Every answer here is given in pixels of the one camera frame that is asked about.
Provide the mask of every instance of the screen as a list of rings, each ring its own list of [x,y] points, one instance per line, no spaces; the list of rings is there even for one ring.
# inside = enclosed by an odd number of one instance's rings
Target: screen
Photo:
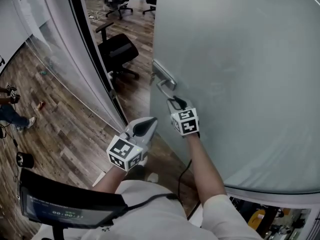
[[[94,226],[112,214],[112,211],[71,208],[27,195],[26,213],[29,218],[42,218],[66,224]]]

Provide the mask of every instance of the door handle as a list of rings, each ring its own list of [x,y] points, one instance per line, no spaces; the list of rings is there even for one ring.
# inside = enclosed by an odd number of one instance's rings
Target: door handle
[[[169,95],[163,89],[163,86],[166,86],[169,90],[174,91],[177,86],[177,82],[174,80],[174,78],[156,60],[153,60],[152,71],[160,79],[160,82],[156,84],[156,87],[159,89],[159,91],[162,92],[168,99],[174,99],[173,96]]]
[[[169,80],[163,79],[160,82],[156,84],[156,87],[158,87],[159,91],[162,92],[165,96],[168,97],[168,99],[174,99],[173,96],[170,96],[168,93],[165,92],[165,90],[162,88],[163,85],[165,85]]]

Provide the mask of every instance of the shoe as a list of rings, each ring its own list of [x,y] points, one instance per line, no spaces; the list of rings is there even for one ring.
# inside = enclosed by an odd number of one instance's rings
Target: shoe
[[[31,117],[30,119],[29,119],[29,124],[28,124],[28,126],[26,127],[27,129],[29,129],[31,126],[33,126],[34,124],[35,124],[35,121],[36,121],[36,117],[34,116],[34,117]]]
[[[152,183],[158,183],[159,181],[159,175],[152,172],[148,178],[146,179],[147,182],[152,182]]]

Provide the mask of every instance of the white sleeve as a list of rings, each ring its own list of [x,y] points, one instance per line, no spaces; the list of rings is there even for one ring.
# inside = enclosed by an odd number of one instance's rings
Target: white sleeve
[[[224,194],[213,196],[204,203],[201,227],[211,231],[218,239],[262,240]]]
[[[79,240],[87,231],[88,229],[68,228],[63,230],[63,236],[65,240]],[[42,224],[32,240],[42,240],[43,238],[54,239],[52,226]]]

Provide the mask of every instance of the jeans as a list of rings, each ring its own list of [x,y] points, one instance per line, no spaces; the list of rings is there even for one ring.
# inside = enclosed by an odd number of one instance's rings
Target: jeans
[[[29,125],[29,119],[20,116],[9,104],[1,105],[0,121],[6,121],[20,127],[27,127]]]

